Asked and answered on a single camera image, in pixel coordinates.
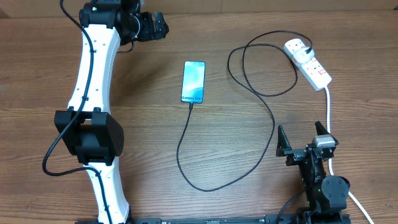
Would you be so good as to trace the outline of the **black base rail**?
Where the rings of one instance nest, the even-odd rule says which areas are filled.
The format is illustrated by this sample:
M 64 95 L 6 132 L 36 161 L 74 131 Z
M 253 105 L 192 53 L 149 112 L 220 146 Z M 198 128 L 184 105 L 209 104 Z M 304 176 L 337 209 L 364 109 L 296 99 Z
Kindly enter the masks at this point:
M 127 219 L 126 223 L 131 224 L 274 224 L 276 223 L 277 215 L 265 215 L 264 217 L 257 218 L 208 218 L 208 219 L 171 219 L 171 220 L 162 220 L 160 218 L 131 218 Z M 343 220 L 338 222 L 337 220 L 332 221 L 315 221 L 312 223 L 342 223 L 342 224 L 351 224 L 351 220 L 349 215 L 343 215 Z M 102 223 L 97 220 L 92 221 L 81 221 L 75 223 Z M 298 221 L 295 215 L 281 215 L 279 223 L 305 223 L 304 221 Z

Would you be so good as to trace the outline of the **blue smartphone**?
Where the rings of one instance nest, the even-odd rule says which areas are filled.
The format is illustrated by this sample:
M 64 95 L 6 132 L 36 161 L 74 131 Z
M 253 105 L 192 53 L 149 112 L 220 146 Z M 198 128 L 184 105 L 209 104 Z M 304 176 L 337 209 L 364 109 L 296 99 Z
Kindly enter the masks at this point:
M 203 102 L 205 68 L 205 62 L 202 61 L 186 61 L 184 63 L 181 102 Z

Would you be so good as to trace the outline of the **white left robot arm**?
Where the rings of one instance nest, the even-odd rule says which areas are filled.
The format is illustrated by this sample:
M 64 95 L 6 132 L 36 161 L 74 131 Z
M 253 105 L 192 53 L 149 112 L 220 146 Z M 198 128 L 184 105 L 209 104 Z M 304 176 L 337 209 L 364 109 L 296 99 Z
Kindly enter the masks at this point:
M 65 110 L 56 111 L 59 135 L 81 167 L 59 173 L 87 172 L 98 206 L 94 223 L 132 223 L 119 171 L 124 130 L 112 117 L 110 88 L 120 47 L 160 40 L 169 33 L 161 12 L 143 12 L 142 1 L 90 1 L 70 16 L 82 33 L 82 51 L 75 89 Z

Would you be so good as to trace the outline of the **white charger plug adapter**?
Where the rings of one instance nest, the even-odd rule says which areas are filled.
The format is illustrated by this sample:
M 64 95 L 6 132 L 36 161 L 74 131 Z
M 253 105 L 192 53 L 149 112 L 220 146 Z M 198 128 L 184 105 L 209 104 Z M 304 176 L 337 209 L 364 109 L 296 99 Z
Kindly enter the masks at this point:
M 301 67 L 315 56 L 315 52 L 309 47 L 303 47 L 293 53 L 293 60 L 296 66 Z

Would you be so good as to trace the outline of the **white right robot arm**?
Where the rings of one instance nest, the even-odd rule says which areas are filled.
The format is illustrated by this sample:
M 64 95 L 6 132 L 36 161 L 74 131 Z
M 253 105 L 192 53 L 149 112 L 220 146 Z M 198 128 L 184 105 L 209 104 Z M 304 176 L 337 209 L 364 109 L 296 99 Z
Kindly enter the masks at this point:
M 317 135 L 304 149 L 292 149 L 284 132 L 278 126 L 277 157 L 285 157 L 287 166 L 298 166 L 303 190 L 291 198 L 277 215 L 276 223 L 350 223 L 349 215 L 342 214 L 347 208 L 350 188 L 348 179 L 327 175 L 323 162 L 334 157 L 338 141 L 317 121 Z M 307 207 L 298 208 L 294 215 L 282 217 L 285 208 L 305 194 Z

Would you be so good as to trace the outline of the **white power strip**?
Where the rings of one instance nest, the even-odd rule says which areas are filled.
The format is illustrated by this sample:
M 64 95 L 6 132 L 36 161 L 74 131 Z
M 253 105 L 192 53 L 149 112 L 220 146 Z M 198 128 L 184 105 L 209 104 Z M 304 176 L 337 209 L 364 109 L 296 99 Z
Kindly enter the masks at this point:
M 292 39 L 285 43 L 284 50 L 294 62 L 293 53 L 303 47 L 307 46 L 300 39 Z M 315 57 L 301 67 L 296 67 L 301 71 L 315 91 L 324 89 L 332 81 L 331 76 Z

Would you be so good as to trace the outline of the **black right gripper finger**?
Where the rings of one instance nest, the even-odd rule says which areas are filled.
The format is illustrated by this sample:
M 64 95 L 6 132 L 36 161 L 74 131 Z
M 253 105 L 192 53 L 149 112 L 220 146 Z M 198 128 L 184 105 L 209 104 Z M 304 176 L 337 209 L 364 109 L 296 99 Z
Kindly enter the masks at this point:
M 324 127 L 324 125 L 321 124 L 320 121 L 315 122 L 315 127 L 318 136 L 330 134 L 330 132 L 326 130 L 326 128 Z
M 277 149 L 276 149 L 276 156 L 282 157 L 286 156 L 292 150 L 289 140 L 284 132 L 283 126 L 278 126 L 277 131 Z

